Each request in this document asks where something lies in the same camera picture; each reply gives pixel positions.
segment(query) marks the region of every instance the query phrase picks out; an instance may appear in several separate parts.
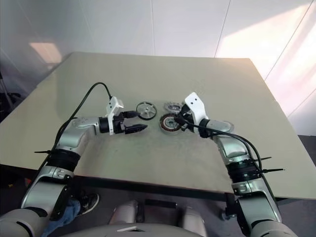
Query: dark floor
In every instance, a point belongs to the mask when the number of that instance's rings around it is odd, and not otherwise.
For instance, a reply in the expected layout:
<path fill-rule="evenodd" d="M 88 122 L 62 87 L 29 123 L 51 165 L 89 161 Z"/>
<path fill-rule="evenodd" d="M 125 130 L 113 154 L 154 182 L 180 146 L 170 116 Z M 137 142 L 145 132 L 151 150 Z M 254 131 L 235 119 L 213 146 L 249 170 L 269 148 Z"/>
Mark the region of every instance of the dark floor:
<path fill-rule="evenodd" d="M 300 139 L 316 164 L 316 137 L 300 136 Z M 223 222 L 218 218 L 219 211 L 225 208 L 223 202 L 91 187 L 85 187 L 85 189 L 100 194 L 101 200 L 98 206 L 90 213 L 77 217 L 71 224 L 57 229 L 50 237 L 58 237 L 89 227 L 107 224 L 116 206 L 129 200 L 143 201 L 146 198 L 173 201 L 178 203 L 179 208 L 193 207 L 204 218 L 209 237 L 243 236 L 236 219 Z M 1 213 L 17 208 L 23 191 L 22 183 L 11 189 L 1 190 Z M 299 237 L 315 237 L 316 200 L 295 201 L 283 204 L 279 208 L 284 224 Z M 174 209 L 146 207 L 145 214 L 145 222 L 175 224 L 177 221 Z"/>

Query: black cable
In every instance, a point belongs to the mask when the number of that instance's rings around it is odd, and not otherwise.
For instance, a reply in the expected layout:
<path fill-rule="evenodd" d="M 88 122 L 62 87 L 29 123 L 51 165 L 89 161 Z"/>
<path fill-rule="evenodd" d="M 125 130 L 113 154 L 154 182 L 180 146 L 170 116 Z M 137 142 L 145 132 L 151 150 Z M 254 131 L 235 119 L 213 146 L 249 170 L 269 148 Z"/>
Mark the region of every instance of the black cable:
<path fill-rule="evenodd" d="M 47 160 L 49 159 L 49 157 L 51 156 L 51 152 L 56 148 L 57 144 L 58 144 L 58 141 L 61 137 L 61 135 L 63 134 L 63 132 L 65 131 L 65 129 L 67 128 L 67 126 L 69 125 L 70 121 L 75 119 L 75 115 L 76 113 L 80 110 L 80 108 L 82 107 L 82 105 L 84 104 L 84 102 L 86 101 L 86 99 L 88 98 L 89 94 L 91 93 L 91 91 L 97 86 L 97 85 L 103 85 L 108 93 L 108 96 L 109 96 L 109 99 L 111 100 L 112 98 L 112 95 L 110 94 L 109 92 L 109 89 L 108 87 L 103 83 L 103 82 L 97 82 L 95 84 L 92 85 L 92 87 L 88 90 L 88 92 L 85 94 L 84 98 L 81 100 L 80 104 L 77 106 L 77 108 L 75 109 L 75 111 L 71 114 L 71 116 L 69 117 L 69 119 L 64 122 L 60 128 L 58 129 L 58 132 L 56 134 L 56 137 L 55 137 L 55 142 L 54 142 L 54 145 L 53 147 L 51 148 L 50 150 L 50 153 L 46 156 L 46 158 L 44 159 L 44 161 L 42 162 L 42 164 L 40 165 L 40 167 L 38 168 L 35 176 L 34 176 L 34 179 L 30 182 L 30 184 L 28 185 L 28 188 L 32 186 L 32 184 L 34 183 L 36 177 L 38 176 L 38 174 L 40 173 L 40 170 L 46 165 L 46 162 Z"/>
<path fill-rule="evenodd" d="M 246 147 L 246 149 L 247 149 L 247 151 L 248 151 L 248 153 L 249 153 L 249 157 L 252 159 L 254 165 L 255 165 L 256 168 L 260 171 L 261 177 L 262 177 L 263 181 L 265 182 L 265 184 L 266 184 L 266 186 L 267 186 L 267 189 L 268 189 L 268 191 L 269 191 L 271 197 L 273 198 L 273 200 L 275 201 L 275 203 L 276 203 L 276 205 L 277 205 L 276 198 L 275 198 L 275 196 L 274 196 L 274 194 L 273 194 L 273 192 L 272 192 L 272 190 L 271 190 L 271 187 L 270 187 L 270 185 L 269 185 L 269 183 L 268 183 L 266 177 L 265 177 L 264 174 L 263 174 L 263 171 L 262 171 L 262 163 L 261 163 L 260 155 L 259 155 L 257 149 L 255 148 L 255 146 L 254 146 L 251 142 L 249 142 L 247 139 L 245 139 L 245 138 L 243 138 L 243 137 L 241 137 L 241 136 L 239 136 L 239 135 L 236 135 L 236 134 L 231 134 L 231 133 L 228 133 L 228 132 L 223 132 L 223 131 L 220 131 L 220 130 L 216 130 L 216 129 L 212 129 L 212 128 L 208 128 L 208 127 L 204 127 L 204 126 L 199 126 L 199 125 L 196 125 L 196 124 L 194 124 L 194 123 L 188 122 L 187 120 L 185 120 L 185 119 L 182 117 L 182 115 L 181 115 L 180 113 L 178 114 L 178 118 L 179 118 L 182 122 L 186 123 L 187 125 L 190 125 L 190 126 L 193 126 L 193 127 L 196 127 L 196 128 L 200 128 L 200 129 L 204 129 L 204 130 L 210 131 L 210 132 L 212 133 L 211 136 L 214 136 L 214 135 L 227 135 L 227 136 L 233 137 L 233 138 L 235 138 L 235 139 L 241 141 L 241 142 L 245 145 L 245 147 Z M 251 150 L 250 150 L 250 147 L 249 147 L 248 144 L 249 144 L 249 145 L 252 147 L 252 149 L 254 150 L 254 152 L 255 152 L 255 154 L 256 154 L 256 156 L 257 156 L 257 160 L 258 160 L 259 165 L 257 165 L 256 160 L 255 160 L 254 157 L 252 156 L 252 153 L 251 153 Z"/>

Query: beige tabletop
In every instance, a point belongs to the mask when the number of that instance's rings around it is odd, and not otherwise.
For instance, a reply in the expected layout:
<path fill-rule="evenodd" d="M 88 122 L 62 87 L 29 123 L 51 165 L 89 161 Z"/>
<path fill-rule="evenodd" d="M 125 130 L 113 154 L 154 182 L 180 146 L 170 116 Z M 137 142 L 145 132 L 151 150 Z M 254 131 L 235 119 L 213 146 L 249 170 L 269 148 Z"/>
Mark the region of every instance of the beige tabletop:
<path fill-rule="evenodd" d="M 142 101 L 155 104 L 157 116 L 137 134 L 102 134 L 90 142 L 76 175 L 232 192 L 231 181 L 209 139 L 183 132 L 160 131 L 165 102 L 181 103 L 195 91 L 211 119 L 227 120 L 250 140 L 264 168 L 285 168 L 266 174 L 277 197 L 316 199 L 316 168 L 279 104 L 249 59 L 156 57 L 73 53 L 0 125 L 1 164 L 37 169 L 60 125 L 87 90 L 98 81 L 121 99 L 125 110 Z M 108 97 L 96 87 L 77 116 L 104 116 Z"/>

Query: metal gear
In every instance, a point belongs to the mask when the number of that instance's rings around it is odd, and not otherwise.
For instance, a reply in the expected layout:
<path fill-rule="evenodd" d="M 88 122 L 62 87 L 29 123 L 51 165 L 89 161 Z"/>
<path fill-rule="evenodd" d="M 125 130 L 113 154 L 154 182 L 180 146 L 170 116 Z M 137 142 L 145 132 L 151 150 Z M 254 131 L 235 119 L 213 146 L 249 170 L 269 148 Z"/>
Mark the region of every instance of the metal gear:
<path fill-rule="evenodd" d="M 139 112 L 139 118 L 143 120 L 151 120 L 157 114 L 156 107 L 150 102 L 141 102 L 137 105 L 136 111 Z"/>
<path fill-rule="evenodd" d="M 174 102 L 167 102 L 164 104 L 164 108 L 173 114 L 179 113 L 181 111 L 181 107 L 182 105 Z"/>
<path fill-rule="evenodd" d="M 181 129 L 181 125 L 174 120 L 175 116 L 175 114 L 166 114 L 159 120 L 161 130 L 167 135 L 178 134 Z"/>

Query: sneaker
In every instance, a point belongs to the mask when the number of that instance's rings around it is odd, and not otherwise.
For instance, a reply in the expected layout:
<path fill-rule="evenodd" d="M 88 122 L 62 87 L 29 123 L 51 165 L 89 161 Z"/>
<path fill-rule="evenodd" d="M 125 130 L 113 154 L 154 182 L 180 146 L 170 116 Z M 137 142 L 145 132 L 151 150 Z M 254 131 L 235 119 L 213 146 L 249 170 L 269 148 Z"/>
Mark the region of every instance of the sneaker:
<path fill-rule="evenodd" d="M 87 214 L 88 212 L 92 211 L 97 204 L 99 203 L 100 196 L 98 194 L 84 194 L 79 198 L 80 202 L 80 212 L 78 213 L 78 216 Z"/>

